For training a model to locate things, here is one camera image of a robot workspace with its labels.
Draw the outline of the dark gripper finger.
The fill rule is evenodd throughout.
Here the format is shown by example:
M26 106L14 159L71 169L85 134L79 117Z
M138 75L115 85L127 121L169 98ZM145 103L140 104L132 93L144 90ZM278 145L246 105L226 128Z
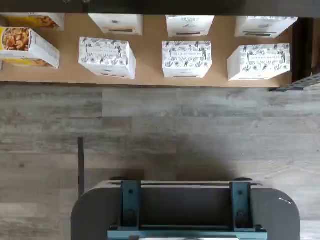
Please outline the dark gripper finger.
M123 180L121 182L122 205L121 227L137 230L140 227L141 182Z
M251 208L251 183L232 181L230 183L232 224L234 230L253 228Z

